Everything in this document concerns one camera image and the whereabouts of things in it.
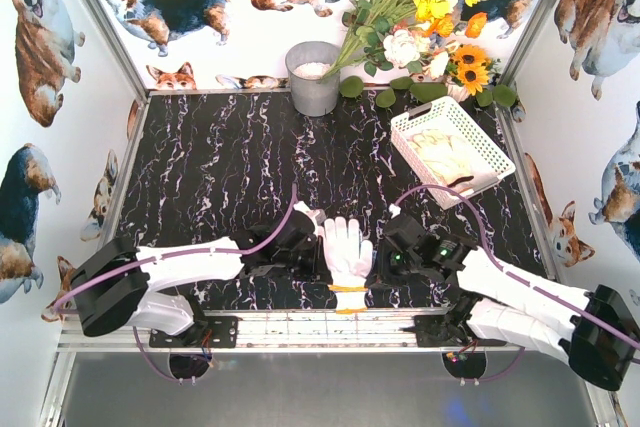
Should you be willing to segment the blue dotted glove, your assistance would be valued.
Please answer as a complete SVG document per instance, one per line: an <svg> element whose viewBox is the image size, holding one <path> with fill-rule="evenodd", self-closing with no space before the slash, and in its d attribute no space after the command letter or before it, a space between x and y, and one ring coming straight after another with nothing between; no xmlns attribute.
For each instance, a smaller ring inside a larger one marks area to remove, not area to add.
<svg viewBox="0 0 640 427"><path fill-rule="evenodd" d="M351 315L367 310L365 290L338 290L334 292L336 297L337 314Z"/></svg>
<svg viewBox="0 0 640 427"><path fill-rule="evenodd" d="M362 292L373 267L373 244L357 219L329 218L319 229L323 255L335 292Z"/></svg>

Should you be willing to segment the cream rubber glove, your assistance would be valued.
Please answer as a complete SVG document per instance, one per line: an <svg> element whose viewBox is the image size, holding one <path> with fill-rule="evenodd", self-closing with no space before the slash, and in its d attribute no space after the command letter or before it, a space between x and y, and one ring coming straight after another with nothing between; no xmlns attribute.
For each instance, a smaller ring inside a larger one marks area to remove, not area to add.
<svg viewBox="0 0 640 427"><path fill-rule="evenodd" d="M414 134L409 145L442 185L454 188L474 178L468 143L463 138L437 129L425 129Z"/></svg>

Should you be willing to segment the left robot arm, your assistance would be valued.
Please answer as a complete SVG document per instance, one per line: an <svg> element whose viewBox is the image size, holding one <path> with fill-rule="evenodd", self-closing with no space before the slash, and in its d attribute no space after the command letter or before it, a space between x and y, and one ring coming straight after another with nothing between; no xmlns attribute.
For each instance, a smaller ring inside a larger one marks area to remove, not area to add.
<svg viewBox="0 0 640 427"><path fill-rule="evenodd" d="M197 301L173 289L202 281L329 276L317 237L326 215L304 203L273 227L253 226L197 245L137 247L115 238L74 273L71 294L82 331L100 337L124 326L159 330L184 342L203 334Z"/></svg>

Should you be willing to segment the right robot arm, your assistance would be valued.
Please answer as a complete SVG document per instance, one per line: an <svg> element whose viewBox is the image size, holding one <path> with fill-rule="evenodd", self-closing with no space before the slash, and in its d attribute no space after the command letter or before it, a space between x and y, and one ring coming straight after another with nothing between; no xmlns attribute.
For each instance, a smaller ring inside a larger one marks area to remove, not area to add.
<svg viewBox="0 0 640 427"><path fill-rule="evenodd" d="M384 284L422 276L443 294L445 313L420 316L410 329L421 345L514 344L611 392L636 360L639 326L613 288L556 283L493 258L471 240L430 235L406 214L384 226L375 268Z"/></svg>

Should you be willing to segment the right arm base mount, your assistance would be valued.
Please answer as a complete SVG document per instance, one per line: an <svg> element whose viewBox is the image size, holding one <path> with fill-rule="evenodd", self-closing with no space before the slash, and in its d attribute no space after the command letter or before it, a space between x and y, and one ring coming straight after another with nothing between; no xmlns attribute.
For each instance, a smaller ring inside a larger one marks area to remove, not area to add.
<svg viewBox="0 0 640 427"><path fill-rule="evenodd" d="M470 330L451 322L446 315L416 315L413 325L401 331L413 334L419 347L467 346L477 340Z"/></svg>

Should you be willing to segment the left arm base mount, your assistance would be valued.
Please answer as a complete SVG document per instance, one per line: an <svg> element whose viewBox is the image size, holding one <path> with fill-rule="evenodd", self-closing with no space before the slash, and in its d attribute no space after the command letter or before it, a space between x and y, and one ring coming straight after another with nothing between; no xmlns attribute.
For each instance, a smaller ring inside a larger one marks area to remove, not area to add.
<svg viewBox="0 0 640 427"><path fill-rule="evenodd" d="M196 320L185 332L169 335L152 330L149 346L152 348L234 348L238 336L239 318L237 316L206 316Z"/></svg>

